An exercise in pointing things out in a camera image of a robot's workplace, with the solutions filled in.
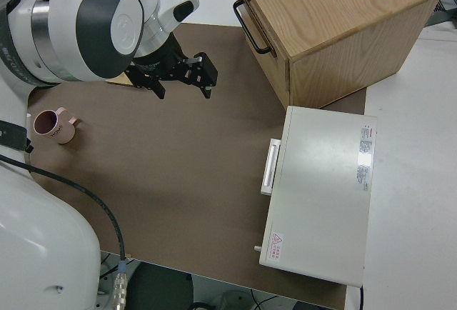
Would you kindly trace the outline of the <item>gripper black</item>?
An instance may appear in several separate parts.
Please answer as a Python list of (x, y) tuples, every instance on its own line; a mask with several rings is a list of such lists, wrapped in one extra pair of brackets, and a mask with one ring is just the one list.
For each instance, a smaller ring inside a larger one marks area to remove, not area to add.
[(154, 77), (174, 80), (174, 69), (180, 64), (183, 64), (181, 81), (198, 87), (206, 99), (211, 98), (212, 88), (217, 83), (218, 71), (208, 55), (200, 52), (193, 58), (186, 58), (173, 34), (169, 35), (159, 49), (146, 56), (134, 58), (133, 63), (135, 66), (130, 65), (124, 71), (128, 80), (137, 89), (153, 91), (159, 99), (165, 98), (166, 90)]

